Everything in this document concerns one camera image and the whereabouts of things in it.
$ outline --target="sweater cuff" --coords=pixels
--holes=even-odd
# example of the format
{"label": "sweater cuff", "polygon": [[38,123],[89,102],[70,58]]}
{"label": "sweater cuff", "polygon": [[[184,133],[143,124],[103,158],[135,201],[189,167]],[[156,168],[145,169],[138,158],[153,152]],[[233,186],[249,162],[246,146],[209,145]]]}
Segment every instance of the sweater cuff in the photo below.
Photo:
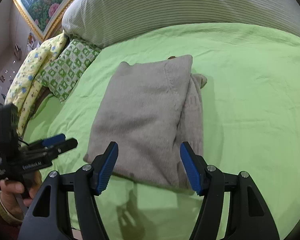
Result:
{"label": "sweater cuff", "polygon": [[9,211],[3,206],[1,201],[0,201],[0,216],[4,221],[6,221],[10,225],[20,225],[22,223],[22,220],[15,218],[13,215],[9,213]]}

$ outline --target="metal screw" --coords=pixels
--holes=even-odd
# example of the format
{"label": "metal screw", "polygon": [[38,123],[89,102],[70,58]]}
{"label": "metal screw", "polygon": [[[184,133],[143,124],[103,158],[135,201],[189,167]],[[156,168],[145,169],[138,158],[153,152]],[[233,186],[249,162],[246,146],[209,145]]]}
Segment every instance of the metal screw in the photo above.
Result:
{"label": "metal screw", "polygon": [[91,165],[90,165],[90,164],[86,164],[86,165],[84,165],[84,166],[82,167],[82,169],[83,169],[84,171],[89,171],[89,170],[91,170]]}
{"label": "metal screw", "polygon": [[241,176],[244,177],[244,178],[249,177],[249,173],[247,173],[246,171],[242,171],[240,174],[241,174]]}
{"label": "metal screw", "polygon": [[207,166],[207,170],[208,170],[208,171],[215,171],[215,170],[216,170],[216,167],[213,166],[213,165],[208,165],[208,166]]}
{"label": "metal screw", "polygon": [[51,171],[50,173],[49,173],[49,177],[50,178],[54,178],[55,176],[57,176],[58,175],[58,172],[57,171]]}

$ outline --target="person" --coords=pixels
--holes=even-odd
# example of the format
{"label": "person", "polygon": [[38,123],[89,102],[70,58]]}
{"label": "person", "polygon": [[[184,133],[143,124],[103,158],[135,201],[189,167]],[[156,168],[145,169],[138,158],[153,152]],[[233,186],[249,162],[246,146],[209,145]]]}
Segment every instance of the person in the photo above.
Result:
{"label": "person", "polygon": [[[30,198],[23,203],[29,207],[38,192],[42,178],[39,171],[34,173],[34,184],[29,189]],[[0,240],[17,240],[24,214],[19,207],[15,194],[21,194],[24,186],[17,181],[0,180]]]}

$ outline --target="pink rose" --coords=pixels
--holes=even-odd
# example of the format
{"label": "pink rose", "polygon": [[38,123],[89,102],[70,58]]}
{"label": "pink rose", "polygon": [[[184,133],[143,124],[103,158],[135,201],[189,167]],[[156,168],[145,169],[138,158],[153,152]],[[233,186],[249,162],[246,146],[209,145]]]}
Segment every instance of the pink rose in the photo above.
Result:
{"label": "pink rose", "polygon": [[58,4],[58,3],[54,3],[54,4],[52,4],[52,5],[50,6],[50,8],[49,8],[49,13],[48,13],[48,14],[49,14],[49,17],[52,17],[52,16],[55,14],[55,12],[57,11],[59,5],[60,5],[60,4]]}

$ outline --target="striped fabric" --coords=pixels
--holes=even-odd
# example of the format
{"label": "striped fabric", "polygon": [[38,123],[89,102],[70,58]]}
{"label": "striped fabric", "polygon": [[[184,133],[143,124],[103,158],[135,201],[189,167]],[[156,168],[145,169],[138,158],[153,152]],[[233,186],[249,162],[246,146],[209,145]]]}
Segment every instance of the striped fabric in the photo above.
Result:
{"label": "striped fabric", "polygon": [[296,0],[75,0],[62,26],[100,48],[169,25],[239,22],[300,37]]}

